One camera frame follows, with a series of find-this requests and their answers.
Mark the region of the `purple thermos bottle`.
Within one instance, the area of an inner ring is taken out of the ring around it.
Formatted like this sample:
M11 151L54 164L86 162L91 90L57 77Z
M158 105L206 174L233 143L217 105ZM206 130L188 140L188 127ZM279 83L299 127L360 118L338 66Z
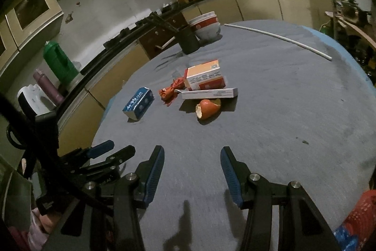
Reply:
M47 95L47 97L56 105L60 106L64 101L64 97L60 94L57 90L55 85L48 79L47 75L36 69L33 73L33 78L43 90L43 92Z

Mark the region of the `white electric kettle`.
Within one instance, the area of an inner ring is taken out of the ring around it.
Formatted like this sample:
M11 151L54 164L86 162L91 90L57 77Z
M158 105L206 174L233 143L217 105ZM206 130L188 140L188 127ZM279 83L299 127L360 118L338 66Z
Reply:
M47 97L38 84L21 88L17 100L24 115L34 117L54 111L55 104Z

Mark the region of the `long white box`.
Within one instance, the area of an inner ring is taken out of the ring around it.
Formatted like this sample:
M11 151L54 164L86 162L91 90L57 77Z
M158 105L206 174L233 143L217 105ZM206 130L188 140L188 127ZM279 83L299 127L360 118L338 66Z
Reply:
M238 96L238 88L218 88L208 90L178 90L182 99L231 99Z

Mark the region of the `orange peel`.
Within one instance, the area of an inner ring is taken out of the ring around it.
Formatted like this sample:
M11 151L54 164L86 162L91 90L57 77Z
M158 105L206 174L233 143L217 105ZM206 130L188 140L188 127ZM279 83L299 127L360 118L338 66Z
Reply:
M199 120L206 120L218 113L220 109L220 99L203 99L196 105L196 116Z

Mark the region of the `stacked red white bowls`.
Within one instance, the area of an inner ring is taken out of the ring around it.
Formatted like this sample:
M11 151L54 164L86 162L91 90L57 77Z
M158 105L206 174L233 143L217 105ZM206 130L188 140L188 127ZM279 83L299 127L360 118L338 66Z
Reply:
M189 25L199 40L211 41L220 34L220 22L214 11L191 19Z

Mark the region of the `black chopstick holder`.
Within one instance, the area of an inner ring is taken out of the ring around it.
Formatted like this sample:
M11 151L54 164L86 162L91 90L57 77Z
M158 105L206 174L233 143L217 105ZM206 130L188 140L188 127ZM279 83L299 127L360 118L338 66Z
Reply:
M175 33L175 39L185 55L189 55L200 48L200 43L189 25L178 30Z

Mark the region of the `red plastic wrapper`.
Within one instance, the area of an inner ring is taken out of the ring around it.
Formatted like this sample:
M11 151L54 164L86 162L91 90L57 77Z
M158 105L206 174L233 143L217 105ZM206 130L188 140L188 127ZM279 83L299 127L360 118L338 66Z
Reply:
M185 79L183 77L174 79L173 83L166 88L162 88L159 90L159 95L161 97L162 102L169 106L178 96L179 90L185 89Z

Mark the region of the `orange white medicine box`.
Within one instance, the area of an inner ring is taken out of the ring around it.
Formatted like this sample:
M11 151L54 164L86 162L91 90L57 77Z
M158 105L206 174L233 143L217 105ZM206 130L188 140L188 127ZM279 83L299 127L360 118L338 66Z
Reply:
M211 60L187 68L184 78L188 90L218 89L226 86L218 60Z

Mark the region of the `red plastic trash basket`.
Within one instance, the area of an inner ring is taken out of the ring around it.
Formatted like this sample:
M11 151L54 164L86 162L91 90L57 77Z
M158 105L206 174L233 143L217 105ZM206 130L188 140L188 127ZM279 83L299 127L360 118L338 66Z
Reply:
M375 190L364 192L333 232L341 250L361 250L375 231Z

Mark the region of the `green thermos jug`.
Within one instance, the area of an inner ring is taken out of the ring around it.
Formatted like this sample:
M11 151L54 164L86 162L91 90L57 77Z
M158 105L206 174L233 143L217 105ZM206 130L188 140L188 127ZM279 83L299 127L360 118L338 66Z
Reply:
M57 42L45 42L43 58L59 82L65 87L67 87L79 74L74 64Z

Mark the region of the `blue small box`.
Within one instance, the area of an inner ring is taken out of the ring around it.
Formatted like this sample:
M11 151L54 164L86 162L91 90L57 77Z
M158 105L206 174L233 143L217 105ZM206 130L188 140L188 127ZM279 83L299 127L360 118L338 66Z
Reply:
M138 121L154 101L152 91L147 87L139 88L123 108L123 113L131 120Z

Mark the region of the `metal storage rack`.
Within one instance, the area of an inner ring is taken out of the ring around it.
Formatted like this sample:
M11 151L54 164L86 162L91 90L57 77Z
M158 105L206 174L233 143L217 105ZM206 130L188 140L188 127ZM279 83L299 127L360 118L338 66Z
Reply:
M368 73L375 74L375 34L372 13L362 10L355 0L331 0L333 38L342 44Z

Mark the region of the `long white stick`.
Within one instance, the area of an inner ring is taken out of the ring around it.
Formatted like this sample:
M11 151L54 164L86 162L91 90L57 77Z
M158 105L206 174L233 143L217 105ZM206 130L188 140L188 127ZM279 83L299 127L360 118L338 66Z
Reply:
M255 32L255 33L258 33L258 34L263 34L263 35L266 35L266 36L269 36L269 37L272 37L272 38L276 38L278 40L282 40L282 41L285 41L285 42L288 42L288 43L291 43L291 44L295 44L296 46L303 48L305 50L308 50L309 52L315 53L316 55L318 55L318 56L320 56L320 57L322 57L322 58L324 58L328 61L332 61L332 59L333 59L331 56L329 56L328 54L326 54L324 52L321 52L320 50L317 50L315 48L310 47L309 45L300 43L299 41L292 40L292 39L287 38L285 36L280 36L279 34L274 34L272 32L263 31L263 30L260 30L260 29L254 29L254 28L251 28L251 27L245 27L245 26L241 26L241 25L224 24L224 26L235 28L235 29L242 29L242 30L250 31L250 32Z

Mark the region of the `grey table cloth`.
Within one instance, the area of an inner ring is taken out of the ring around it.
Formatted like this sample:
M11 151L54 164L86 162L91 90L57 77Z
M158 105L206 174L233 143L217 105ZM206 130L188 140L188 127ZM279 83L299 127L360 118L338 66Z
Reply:
M136 155L126 171L165 150L154 201L143 213L147 250L238 250L246 212L232 202L220 165L229 146L271 182L299 181L330 228L351 212L375 167L375 88L347 51L323 34L275 20L239 25L285 36L328 61L276 38L222 28L220 40L184 55L174 46L136 71L107 106L94 143L108 139ZM238 97L198 121L195 103L156 97L139 121L124 113L140 87L153 93L185 68L216 59Z

